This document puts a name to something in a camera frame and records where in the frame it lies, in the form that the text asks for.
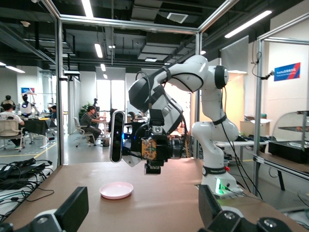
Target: black box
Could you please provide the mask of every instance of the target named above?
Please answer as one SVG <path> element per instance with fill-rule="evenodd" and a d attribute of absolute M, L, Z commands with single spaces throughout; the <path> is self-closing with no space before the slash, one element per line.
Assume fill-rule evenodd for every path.
<path fill-rule="evenodd" d="M 301 141 L 269 142 L 268 152 L 296 163 L 309 163 L 309 148 L 301 149 Z"/>

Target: blue sign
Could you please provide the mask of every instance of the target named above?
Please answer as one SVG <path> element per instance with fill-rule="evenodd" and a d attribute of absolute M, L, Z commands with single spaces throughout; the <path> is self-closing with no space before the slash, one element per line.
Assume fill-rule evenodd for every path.
<path fill-rule="evenodd" d="M 275 68 L 275 81 L 299 78 L 300 63 Z"/>
<path fill-rule="evenodd" d="M 21 93 L 34 93 L 34 88 L 21 88 Z"/>

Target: gray floor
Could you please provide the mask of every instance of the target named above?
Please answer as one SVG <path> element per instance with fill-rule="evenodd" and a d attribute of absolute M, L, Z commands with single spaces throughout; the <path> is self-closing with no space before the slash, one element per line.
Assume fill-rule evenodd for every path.
<path fill-rule="evenodd" d="M 65 153 L 65 163 L 84 163 L 84 162 L 109 162 L 109 147 L 103 147 L 100 141 L 97 142 L 97 146 L 88 146 L 86 144 L 85 138 L 81 139 L 80 145 L 76 147 L 78 140 L 81 135 L 78 133 L 73 133 L 71 135 L 65 134 L 64 137 L 64 153 Z M 29 144 L 29 139 L 26 141 L 26 147 L 22 149 L 21 152 L 14 150 L 14 145 L 11 143 L 7 146 L 6 150 L 0 149 L 1 163 L 10 163 L 16 160 L 27 160 L 30 158 L 35 158 L 36 160 L 50 160 L 54 163 L 54 167 L 57 164 L 57 140 L 51 141 L 46 148 L 40 149 L 43 144 L 42 137 L 36 137 L 34 139 L 34 144 Z M 232 154 L 232 150 L 226 149 L 227 153 Z M 244 149 L 244 157 L 242 166 L 247 172 L 248 176 L 253 178 L 253 151 Z M 238 168 L 235 162 L 230 162 L 229 167 L 231 168 L 230 173 L 239 181 L 245 188 L 246 185 L 241 178 Z M 296 209 L 308 209 L 308 207 L 300 200 L 301 199 L 309 205 L 309 185 L 306 181 L 302 179 L 293 177 L 291 175 L 282 173 L 283 180 L 285 184 L 285 191 L 280 189 L 279 179 L 272 178 L 277 174 L 276 170 L 269 170 L 265 165 L 261 165 L 260 168 L 260 178 L 259 178 L 259 188 L 263 200 L 266 201 L 271 206 L 275 207 L 282 212 L 291 212 L 291 210 Z M 252 190 L 252 184 L 248 177 L 242 171 L 244 179 L 246 180 L 249 189 Z"/>

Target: pink plate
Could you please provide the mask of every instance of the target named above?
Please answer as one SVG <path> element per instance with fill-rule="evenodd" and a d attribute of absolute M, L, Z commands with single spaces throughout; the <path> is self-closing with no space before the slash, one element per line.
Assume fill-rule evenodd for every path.
<path fill-rule="evenodd" d="M 127 182 L 113 182 L 100 188 L 102 197 L 113 200 L 127 197 L 132 191 L 133 185 Z"/>

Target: white shirt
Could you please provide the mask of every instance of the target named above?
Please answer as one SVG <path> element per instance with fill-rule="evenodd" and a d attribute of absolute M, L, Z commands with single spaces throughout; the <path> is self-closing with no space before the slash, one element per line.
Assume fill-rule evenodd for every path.
<path fill-rule="evenodd" d="M 7 120 L 8 117 L 13 117 L 18 123 L 21 123 L 23 121 L 19 116 L 13 114 L 12 112 L 4 111 L 0 113 L 0 119 Z"/>

